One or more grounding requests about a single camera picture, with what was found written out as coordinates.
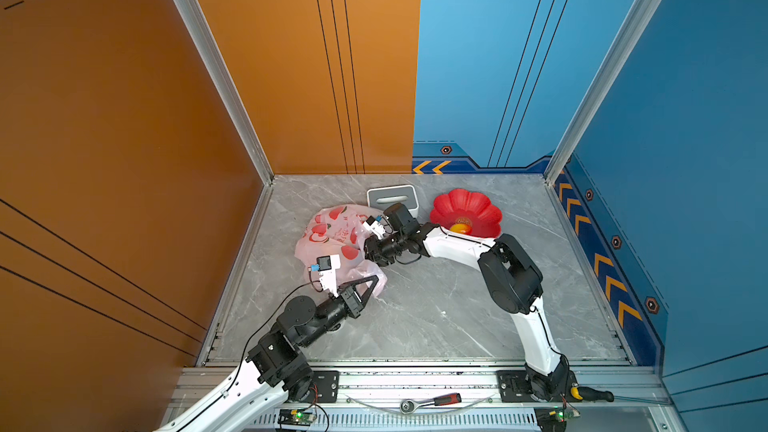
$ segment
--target red bowl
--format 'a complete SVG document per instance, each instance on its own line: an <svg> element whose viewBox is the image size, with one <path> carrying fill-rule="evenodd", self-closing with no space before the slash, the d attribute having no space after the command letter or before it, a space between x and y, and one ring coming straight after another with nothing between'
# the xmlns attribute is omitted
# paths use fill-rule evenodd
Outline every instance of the red bowl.
<svg viewBox="0 0 768 432"><path fill-rule="evenodd" d="M502 234L502 211L491 204L491 199L480 192L455 188L438 196L429 221L450 229L456 224L466 224L472 230L468 235L498 238Z"/></svg>

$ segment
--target ratchet wrench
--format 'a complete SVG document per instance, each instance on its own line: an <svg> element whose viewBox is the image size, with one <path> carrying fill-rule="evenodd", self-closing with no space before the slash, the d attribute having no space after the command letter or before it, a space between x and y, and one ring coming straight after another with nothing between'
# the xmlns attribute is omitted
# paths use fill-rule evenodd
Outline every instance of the ratchet wrench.
<svg viewBox="0 0 768 432"><path fill-rule="evenodd" d="M448 395L441 395L440 397L436 397L434 399L429 400L404 400L400 403L400 411L404 414L413 414L416 412L417 408L424 407L426 405L434 405L434 406L440 406L440 405L453 405L458 404L462 401L461 394L448 394Z"/></svg>

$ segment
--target yellow and black screwdriver handle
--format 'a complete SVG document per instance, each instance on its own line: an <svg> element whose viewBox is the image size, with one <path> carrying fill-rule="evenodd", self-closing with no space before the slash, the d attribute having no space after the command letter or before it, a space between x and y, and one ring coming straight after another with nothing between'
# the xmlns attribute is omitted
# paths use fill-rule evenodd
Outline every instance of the yellow and black screwdriver handle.
<svg viewBox="0 0 768 432"><path fill-rule="evenodd" d="M585 387L583 385L572 387L571 397L576 400L589 400L590 402L595 400L605 400L606 402L614 401L614 395L608 390L595 390L591 387Z"/></svg>

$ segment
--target metal corner post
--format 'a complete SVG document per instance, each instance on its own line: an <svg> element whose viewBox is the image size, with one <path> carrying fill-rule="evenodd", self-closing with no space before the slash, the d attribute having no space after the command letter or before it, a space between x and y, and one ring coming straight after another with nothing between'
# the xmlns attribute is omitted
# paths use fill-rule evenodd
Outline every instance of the metal corner post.
<svg viewBox="0 0 768 432"><path fill-rule="evenodd" d="M565 163L576 149L581 136L589 127L594 114L600 108L600 104L614 84L621 68L627 62L629 54L632 53L635 44L643 35L645 27L660 3L661 0L634 0L632 3L614 42L610 44L610 49L600 64L598 73L592 79L587 93L584 94L571 123L568 124L568 128L560 139L558 148L552 155L552 160L544 171L544 179L548 185L554 183L560 175L560 171L565 167Z"/></svg>
<svg viewBox="0 0 768 432"><path fill-rule="evenodd" d="M197 0L174 0L174 3L197 47L197 52L203 59L211 80L216 85L216 90L218 90L221 100L230 114L237 133L240 134L240 139L259 173L262 183L264 186L271 185L274 178L272 168L266 159L259 138L256 136L254 125L248 117L245 105L240 98L235 82L232 80L232 75L226 68L224 57L216 44L214 34L208 27L200 3Z"/></svg>

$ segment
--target gray marble surface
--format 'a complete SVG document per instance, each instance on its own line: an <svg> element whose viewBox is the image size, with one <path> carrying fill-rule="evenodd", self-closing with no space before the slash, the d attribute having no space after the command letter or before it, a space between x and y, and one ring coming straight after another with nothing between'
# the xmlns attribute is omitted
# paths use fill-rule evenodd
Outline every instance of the gray marble surface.
<svg viewBox="0 0 768 432"><path fill-rule="evenodd" d="M485 193L504 214L502 230L523 244L544 274L544 307L560 350L571 360L625 359L565 237L543 179L533 175L276 177L264 223L212 359L238 360L247 337L285 293L306 281L306 270L293 249L319 209L365 204L368 188L400 184L416 188L420 222L428 220L432 201L440 194L454 188ZM514 324L490 299L479 272L442 258L394 264L384 272L389 282L381 296L372 299L357 320L344 321L339 331L305 350L310 360L523 360ZM318 303L325 297L310 287L302 290Z"/></svg>

